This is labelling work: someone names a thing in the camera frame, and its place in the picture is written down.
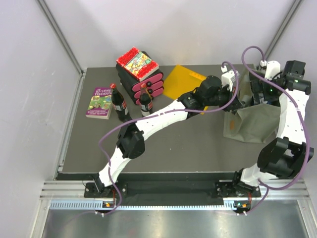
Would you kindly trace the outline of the aluminium front rail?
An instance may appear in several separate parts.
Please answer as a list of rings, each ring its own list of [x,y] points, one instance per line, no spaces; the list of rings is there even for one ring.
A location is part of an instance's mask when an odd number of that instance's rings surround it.
[[[81,181],[46,181],[41,200],[76,200],[84,198],[85,186]]]

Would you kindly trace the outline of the purple treehouse book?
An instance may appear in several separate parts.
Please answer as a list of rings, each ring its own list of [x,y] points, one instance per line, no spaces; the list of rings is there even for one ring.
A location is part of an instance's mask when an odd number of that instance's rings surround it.
[[[109,119],[112,109],[111,96],[112,90],[110,88],[95,88],[86,112],[86,117]]]

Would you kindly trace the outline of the green canvas bag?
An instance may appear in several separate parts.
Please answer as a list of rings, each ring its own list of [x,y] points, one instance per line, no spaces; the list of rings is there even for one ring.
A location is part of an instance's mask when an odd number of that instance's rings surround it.
[[[246,143],[265,143],[279,126],[280,107],[252,103],[249,73],[239,80],[237,98],[243,108],[224,114],[223,136]]]

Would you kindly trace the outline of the aluminium frame post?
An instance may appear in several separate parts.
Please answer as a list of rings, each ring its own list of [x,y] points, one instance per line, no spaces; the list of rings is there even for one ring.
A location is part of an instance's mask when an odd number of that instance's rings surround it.
[[[262,49],[266,59],[272,55],[303,2],[303,0],[265,1],[264,22],[268,26],[264,29],[260,27],[263,37],[258,46]]]
[[[44,14],[46,20],[48,21],[50,27],[54,31],[58,41],[60,42],[62,48],[66,52],[68,58],[70,59],[71,63],[73,64],[76,71],[79,73],[80,76],[84,74],[84,69],[80,65],[79,61],[77,60],[73,50],[71,49],[67,39],[65,38],[59,24],[57,23],[52,11],[50,10],[47,2],[45,0],[35,0],[39,8],[41,9],[42,13]]]

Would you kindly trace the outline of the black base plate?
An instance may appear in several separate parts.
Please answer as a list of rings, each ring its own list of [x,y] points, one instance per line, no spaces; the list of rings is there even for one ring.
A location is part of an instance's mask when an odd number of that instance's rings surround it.
[[[236,173],[122,173],[116,185],[86,184],[85,198],[122,198],[123,206],[220,205],[224,198],[259,198],[259,188],[238,188]]]

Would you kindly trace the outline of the aluminium frame post right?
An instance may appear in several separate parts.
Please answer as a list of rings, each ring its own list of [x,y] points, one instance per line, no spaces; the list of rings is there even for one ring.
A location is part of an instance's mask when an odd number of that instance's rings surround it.
[[[268,26],[264,29],[260,27],[263,37],[258,46],[262,49],[266,59],[272,55],[303,2],[303,0],[265,1],[264,22]]]

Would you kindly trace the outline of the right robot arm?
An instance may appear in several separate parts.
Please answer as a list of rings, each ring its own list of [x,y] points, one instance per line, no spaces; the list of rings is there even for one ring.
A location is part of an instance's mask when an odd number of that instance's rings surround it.
[[[301,123],[311,93],[311,83],[304,80],[306,64],[291,60],[284,69],[274,60],[263,64],[265,80],[284,90],[281,92],[268,83],[261,83],[264,99],[279,101],[279,126],[276,138],[262,149],[257,163],[235,173],[231,190],[237,196],[254,192],[260,182],[295,178],[314,155],[314,149],[307,146]]]

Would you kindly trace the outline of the cola bottle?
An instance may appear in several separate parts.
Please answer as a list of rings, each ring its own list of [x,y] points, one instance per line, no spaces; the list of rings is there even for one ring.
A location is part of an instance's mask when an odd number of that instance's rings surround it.
[[[110,88],[112,105],[117,113],[119,120],[122,122],[129,120],[130,115],[123,95],[118,91],[116,84],[112,83],[110,85]]]
[[[147,91],[147,86],[145,83],[142,83],[140,86],[139,104],[143,117],[149,116],[153,113],[152,98],[149,92]]]

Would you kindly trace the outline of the aluminium frame post left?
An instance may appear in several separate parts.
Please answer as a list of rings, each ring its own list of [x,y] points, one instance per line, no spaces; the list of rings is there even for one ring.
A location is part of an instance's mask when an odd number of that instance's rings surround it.
[[[35,0],[39,8],[41,9],[42,13],[44,14],[46,20],[48,21],[50,27],[54,31],[58,41],[60,42],[62,48],[66,52],[68,58],[70,59],[71,63],[73,64],[76,71],[79,73],[80,76],[84,74],[84,69],[80,65],[79,61],[77,60],[73,50],[71,49],[67,39],[65,38],[59,24],[57,23],[52,11],[50,10],[47,2],[45,0]]]

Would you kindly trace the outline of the yellow plastic folder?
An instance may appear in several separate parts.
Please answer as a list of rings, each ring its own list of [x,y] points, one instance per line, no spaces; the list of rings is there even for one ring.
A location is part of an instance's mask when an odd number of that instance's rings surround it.
[[[182,94],[199,87],[206,76],[194,72],[186,67],[177,65],[164,80],[163,94],[170,99],[176,100]]]

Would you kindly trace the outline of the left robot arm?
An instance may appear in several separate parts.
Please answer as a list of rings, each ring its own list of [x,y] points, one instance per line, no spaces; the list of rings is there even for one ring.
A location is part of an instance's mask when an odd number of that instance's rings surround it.
[[[171,104],[139,119],[125,121],[107,133],[119,131],[113,155],[105,153],[108,163],[99,172],[95,191],[108,196],[125,166],[145,151],[146,140],[158,131],[180,121],[203,113],[205,107],[214,106],[214,112],[230,109],[237,100],[239,74],[224,73],[221,78],[208,76],[196,89],[182,94]]]

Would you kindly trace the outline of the red treehouse book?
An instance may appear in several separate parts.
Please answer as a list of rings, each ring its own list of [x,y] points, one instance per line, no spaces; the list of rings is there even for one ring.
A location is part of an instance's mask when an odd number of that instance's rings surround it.
[[[116,62],[138,81],[143,81],[159,69],[157,62],[136,47],[120,56]]]

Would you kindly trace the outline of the black pink drawer unit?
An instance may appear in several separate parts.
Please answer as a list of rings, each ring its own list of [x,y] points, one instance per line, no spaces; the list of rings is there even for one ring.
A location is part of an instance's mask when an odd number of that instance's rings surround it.
[[[147,91],[152,98],[161,95],[164,91],[163,72],[160,69],[156,70],[143,81],[138,81],[135,77],[125,71],[118,63],[116,63],[115,68],[118,72],[121,84],[136,105],[139,104],[140,86],[142,83],[146,84]]]

